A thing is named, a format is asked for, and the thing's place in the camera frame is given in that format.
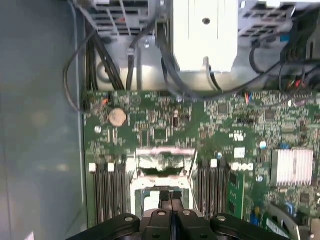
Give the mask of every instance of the cable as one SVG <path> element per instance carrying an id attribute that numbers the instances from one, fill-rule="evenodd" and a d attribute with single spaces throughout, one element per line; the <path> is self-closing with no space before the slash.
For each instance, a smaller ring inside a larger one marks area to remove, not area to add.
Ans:
<path id="1" fill-rule="evenodd" d="M 178 91 L 175 90 L 175 87 L 172 86 L 170 83 L 169 83 L 169 80 L 168 80 L 168 71 L 167 71 L 167 68 L 166 68 L 166 65 L 165 65 L 165 62 L 164 60 L 161 58 L 161 66 L 162 66 L 162 73 L 163 73 L 163 78 L 164 78 L 164 82 L 165 82 L 165 86 L 166 88 L 168 89 L 168 91 L 175 97 L 178 97 L 178 98 L 183 98 L 185 100 L 190 100 L 190 101 L 193 101 L 193 99 L 191 97 L 188 97 L 188 96 L 184 96 L 183 94 L 179 93 Z"/>
<path id="2" fill-rule="evenodd" d="M 279 76 L 278 76 L 278 86 L 279 86 L 279 91 L 281 93 L 284 93 L 284 89 L 282 87 L 282 74 L 284 73 L 284 69 L 285 69 L 285 64 L 281 65 L 280 71 L 279 71 Z"/>
<path id="3" fill-rule="evenodd" d="M 250 51 L 250 55 L 249 55 L 249 62 L 250 62 L 250 66 L 251 68 L 257 73 L 257 74 L 264 74 L 265 72 L 260 70 L 259 67 L 256 64 L 256 60 L 255 60 L 255 52 L 256 49 L 260 47 L 261 43 L 264 41 L 268 41 L 268 40 L 272 40 L 276 37 L 280 37 L 283 35 L 287 35 L 287 32 L 278 32 L 278 33 L 271 33 L 261 39 L 257 39 L 252 46 L 252 49 Z"/>
<path id="4" fill-rule="evenodd" d="M 89 34 L 90 33 L 90 28 L 89 28 L 89 24 L 88 22 L 85 22 L 84 23 L 85 25 L 85 33 L 86 34 Z M 91 46 L 90 46 L 90 43 L 92 41 L 89 40 L 89 42 L 87 43 L 86 45 L 86 49 L 85 49 L 85 89 L 87 91 L 91 91 L 94 89 L 94 84 L 93 82 L 91 81 L 92 79 L 92 72 L 91 72 Z"/>
<path id="5" fill-rule="evenodd" d="M 288 97 L 284 100 L 282 100 L 281 102 L 275 103 L 275 104 L 271 104 L 271 105 L 257 105 L 254 102 L 249 102 L 250 105 L 254 106 L 254 107 L 258 107 L 260 109 L 269 109 L 269 108 L 273 108 L 273 107 L 278 107 L 281 106 L 282 104 L 286 104 L 289 101 L 295 99 L 295 95 L 298 94 L 302 88 L 302 86 L 304 85 L 306 80 L 306 68 L 303 67 L 302 68 L 302 78 L 301 78 L 301 82 L 299 84 L 299 86 L 296 88 L 295 91 L 293 91 L 292 93 L 286 94 L 283 92 L 283 94 L 287 95 Z"/>
<path id="6" fill-rule="evenodd" d="M 153 18 L 153 20 L 146 26 L 145 29 L 139 32 L 139 34 L 133 39 L 132 43 L 130 44 L 130 49 L 135 49 L 136 45 L 144 36 L 148 35 L 151 31 L 153 31 L 156 27 L 156 19 L 157 14 Z M 135 56 L 129 55 L 128 57 L 128 74 L 126 76 L 126 90 L 131 90 L 132 81 L 134 76 L 134 69 L 135 69 Z"/>
<path id="7" fill-rule="evenodd" d="M 270 67 L 264 74 L 259 75 L 257 77 L 255 77 L 254 79 L 252 79 L 251 81 L 236 87 L 233 90 L 229 90 L 229 91 L 224 91 L 220 94 L 215 94 L 212 96 L 202 96 L 197 94 L 196 92 L 192 91 L 180 78 L 180 76 L 178 75 L 177 71 L 175 70 L 173 64 L 172 64 L 172 56 L 171 53 L 168 51 L 168 46 L 167 46 L 167 40 L 166 40 L 166 35 L 165 35 L 165 30 L 164 28 L 159 28 L 158 31 L 158 45 L 160 47 L 160 51 L 162 54 L 162 59 L 164 62 L 164 65 L 168 71 L 168 73 L 170 74 L 172 80 L 174 81 L 174 83 L 183 91 L 185 92 L 189 97 L 191 97 L 192 99 L 197 99 L 200 101 L 213 101 L 213 100 L 217 100 L 219 98 L 222 97 L 226 97 L 232 94 L 236 94 L 237 92 L 240 92 L 242 90 L 244 90 L 246 87 L 252 85 L 253 83 L 256 83 L 260 80 L 262 80 L 264 78 L 264 76 L 268 75 L 270 72 L 272 72 L 275 68 L 277 68 L 280 63 L 277 62 L 275 65 L 273 65 L 272 67 Z"/>
<path id="8" fill-rule="evenodd" d="M 72 97 L 71 97 L 71 93 L 70 93 L 70 90 L 69 90 L 69 86 L 68 86 L 68 71 L 69 71 L 69 68 L 72 64 L 72 62 L 74 61 L 74 59 L 77 57 L 77 55 L 86 47 L 87 43 L 90 41 L 90 39 L 95 35 L 96 33 L 96 30 L 93 30 L 85 39 L 84 41 L 80 44 L 80 46 L 78 47 L 78 49 L 72 54 L 71 58 L 66 62 L 66 64 L 64 65 L 63 67 L 63 89 L 64 89 L 64 93 L 65 93 L 65 96 L 69 102 L 69 104 L 71 105 L 71 107 L 77 111 L 78 113 L 81 113 L 81 114 L 90 114 L 92 112 L 94 112 L 96 109 L 99 109 L 101 106 L 105 105 L 107 102 L 106 102 L 106 99 L 103 100 L 101 102 L 101 104 L 98 104 L 98 105 L 95 105 L 92 107 L 91 110 L 89 111 L 86 111 L 86 110 L 83 110 L 83 109 L 80 109 L 77 107 L 77 105 L 74 103 Z"/>
<path id="9" fill-rule="evenodd" d="M 311 71 L 309 71 L 306 74 L 305 84 L 309 85 L 311 80 L 316 76 L 320 76 L 320 65 L 315 66 Z"/>
<path id="10" fill-rule="evenodd" d="M 87 72 L 89 81 L 93 91 L 98 91 L 97 73 L 96 73 L 96 58 L 95 58 L 95 45 L 90 39 L 87 43 Z"/>
<path id="11" fill-rule="evenodd" d="M 115 90 L 125 90 L 125 87 L 122 83 L 120 75 L 117 71 L 116 65 L 115 65 L 114 61 L 112 60 L 108 50 L 106 49 L 104 43 L 102 42 L 102 40 L 97 32 L 94 35 L 93 42 L 94 42 L 95 48 L 101 58 L 101 61 L 103 62 L 103 65 L 105 67 L 105 71 L 109 76 L 109 79 L 111 81 L 113 88 Z"/>
<path id="12" fill-rule="evenodd" d="M 104 84 L 111 84 L 109 76 L 104 75 L 103 72 L 106 72 L 106 71 L 105 71 L 104 63 L 101 61 L 98 64 L 98 66 L 96 66 L 96 76 Z"/>
<path id="13" fill-rule="evenodd" d="M 212 84 L 214 85 L 214 87 L 218 90 L 218 91 L 222 91 L 221 87 L 219 86 L 216 76 L 213 72 L 211 72 L 211 68 L 210 68 L 210 79 Z"/>

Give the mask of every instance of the green circuit board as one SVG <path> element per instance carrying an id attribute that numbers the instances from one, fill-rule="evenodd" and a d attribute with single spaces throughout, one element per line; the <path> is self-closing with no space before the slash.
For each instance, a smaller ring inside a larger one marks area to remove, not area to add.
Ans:
<path id="1" fill-rule="evenodd" d="M 252 102 L 272 105 L 286 99 L 277 91 L 255 92 Z M 89 163 L 133 155 L 137 149 L 173 146 L 195 149 L 198 160 L 224 159 L 228 164 L 253 164 L 235 172 L 228 183 L 228 213 L 249 220 L 255 207 L 290 202 L 307 216 L 320 217 L 320 102 L 290 101 L 259 108 L 244 97 L 216 101 L 177 101 L 162 91 L 89 92 L 90 104 L 108 103 L 84 118 L 84 145 L 89 226 L 96 224 L 93 177 Z M 273 150 L 281 145 L 314 151 L 310 185 L 271 185 Z"/>

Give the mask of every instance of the silver heatsink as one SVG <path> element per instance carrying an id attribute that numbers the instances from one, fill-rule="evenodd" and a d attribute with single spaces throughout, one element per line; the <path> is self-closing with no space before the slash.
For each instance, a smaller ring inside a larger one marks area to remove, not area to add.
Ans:
<path id="1" fill-rule="evenodd" d="M 273 151 L 271 185 L 277 187 L 311 185 L 313 159 L 314 151 L 310 149 Z"/>

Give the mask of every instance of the screw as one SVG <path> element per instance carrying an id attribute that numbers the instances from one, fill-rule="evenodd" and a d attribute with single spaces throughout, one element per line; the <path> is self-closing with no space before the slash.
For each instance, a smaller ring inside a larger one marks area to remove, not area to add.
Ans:
<path id="1" fill-rule="evenodd" d="M 202 19 L 203 24 L 208 25 L 210 23 L 210 18 Z"/>
<path id="2" fill-rule="evenodd" d="M 184 98 L 183 98 L 182 96 L 176 96 L 176 97 L 175 97 L 175 100 L 176 100 L 178 103 L 181 103 L 181 102 L 184 100 Z"/>
<path id="3" fill-rule="evenodd" d="M 102 128 L 100 126 L 95 126 L 94 131 L 96 134 L 100 134 L 102 131 Z"/>
<path id="4" fill-rule="evenodd" d="M 145 41 L 144 41 L 144 47 L 145 47 L 146 49 L 148 49 L 148 48 L 150 47 L 150 43 L 149 43 L 148 40 L 145 40 Z"/>
<path id="5" fill-rule="evenodd" d="M 221 222 L 224 222 L 225 220 L 227 220 L 224 216 L 217 216 L 216 219 L 218 219 Z"/>
<path id="6" fill-rule="evenodd" d="M 258 175 L 258 176 L 256 176 L 255 180 L 256 180 L 258 183 L 262 183 L 262 181 L 264 180 L 264 177 L 261 176 L 261 175 Z"/>
<path id="7" fill-rule="evenodd" d="M 188 211 L 188 210 L 185 210 L 185 211 L 183 211 L 182 213 L 183 213 L 184 215 L 186 215 L 186 216 L 191 215 L 191 212 L 190 212 L 190 211 Z"/>

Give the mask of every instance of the electronic components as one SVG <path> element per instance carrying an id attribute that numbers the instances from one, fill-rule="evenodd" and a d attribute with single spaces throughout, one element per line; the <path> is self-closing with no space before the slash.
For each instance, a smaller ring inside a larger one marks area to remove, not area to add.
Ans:
<path id="1" fill-rule="evenodd" d="M 274 121 L 275 120 L 275 116 L 276 116 L 275 110 L 273 110 L 273 109 L 265 110 L 264 118 L 265 118 L 266 122 Z"/>
<path id="2" fill-rule="evenodd" d="M 280 54 L 281 63 L 319 60 L 319 52 L 315 47 L 319 37 L 319 15 L 320 9 L 313 8 L 293 22 L 289 41 Z"/>
<path id="3" fill-rule="evenodd" d="M 123 164 L 100 163 L 91 172 L 97 224 L 126 213 L 126 171 Z"/>
<path id="4" fill-rule="evenodd" d="M 227 189 L 226 213 L 242 219 L 245 201 L 245 175 L 241 172 L 230 171 Z"/>
<path id="5" fill-rule="evenodd" d="M 295 107 L 302 107 L 302 106 L 304 106 L 304 105 L 306 105 L 307 104 L 307 101 L 306 100 L 301 100 L 301 99 L 294 99 L 293 100 L 293 105 L 295 106 Z"/>
<path id="6" fill-rule="evenodd" d="M 309 186 L 312 183 L 314 151 L 281 149 L 272 152 L 271 181 L 273 186 Z"/>
<path id="7" fill-rule="evenodd" d="M 218 105 L 218 114 L 221 114 L 221 115 L 228 114 L 228 104 L 227 103 L 220 103 Z"/>
<path id="8" fill-rule="evenodd" d="M 261 221 L 261 227 L 270 231 L 270 232 L 276 233 L 282 237 L 290 239 L 287 231 L 281 226 L 281 224 L 279 224 L 277 222 L 277 218 L 269 215 L 268 212 L 265 212 L 263 214 L 262 221 Z"/>
<path id="9" fill-rule="evenodd" d="M 174 128 L 179 126 L 179 111 L 177 109 L 173 111 L 172 126 Z"/>
<path id="10" fill-rule="evenodd" d="M 146 160 L 156 156 L 159 166 L 175 166 L 183 162 L 178 153 L 196 149 L 196 154 L 194 151 L 190 154 L 190 158 L 197 159 L 190 179 L 196 204 L 206 216 L 224 210 L 254 225 L 258 221 L 262 226 L 267 205 L 276 202 L 284 206 L 286 213 L 290 211 L 292 217 L 296 213 L 320 217 L 317 189 L 320 127 L 316 101 L 308 101 L 304 107 L 292 109 L 281 105 L 269 111 L 246 104 L 235 95 L 215 101 L 177 102 L 165 92 L 115 91 L 108 95 L 92 92 L 88 99 L 94 105 L 107 96 L 112 96 L 108 104 L 85 116 L 85 161 L 87 165 L 94 164 L 87 169 L 87 191 L 91 196 L 94 186 L 90 179 L 95 170 L 92 166 L 100 167 L 106 161 L 105 157 L 100 158 L 101 154 L 114 156 L 116 162 L 124 156 L 126 165 L 132 161 L 136 166 L 142 161 L 141 151 L 150 150 L 145 154 Z M 262 91 L 254 93 L 253 101 L 269 105 L 280 98 L 279 92 Z M 304 145 L 300 145 L 301 136 Z M 297 146 L 308 146 L 311 150 Z M 199 163 L 203 161 L 208 164 L 201 168 L 200 175 Z M 217 173 L 222 161 L 226 169 L 231 169 L 226 181 L 224 174 Z M 189 174 L 177 173 L 179 177 L 182 175 Z M 187 189 L 182 195 L 188 196 L 186 202 L 193 201 Z M 199 196 L 205 198 L 204 203 L 199 202 Z M 95 206 L 94 197 L 87 200 L 90 206 Z M 133 206 L 137 213 L 141 205 L 136 201 Z M 252 212 L 257 206 L 261 208 L 260 221 L 259 215 Z M 90 226 L 96 223 L 96 209 L 88 208 Z"/>
<path id="11" fill-rule="evenodd" d="M 260 207 L 256 207 L 250 214 L 250 223 L 256 226 L 260 225 Z"/>
<path id="12" fill-rule="evenodd" d="M 108 120 L 114 127 L 121 127 L 127 121 L 127 114 L 122 108 L 114 108 L 108 114 Z"/>
<path id="13" fill-rule="evenodd" d="M 199 165 L 196 181 L 199 189 L 197 192 L 198 208 L 207 220 L 218 213 L 225 213 L 227 209 L 235 211 L 232 207 L 233 203 L 226 202 L 230 172 L 226 161 L 221 159 L 216 163 L 212 161 L 211 164 L 214 167 L 209 167 L 209 162 L 205 160 Z"/>

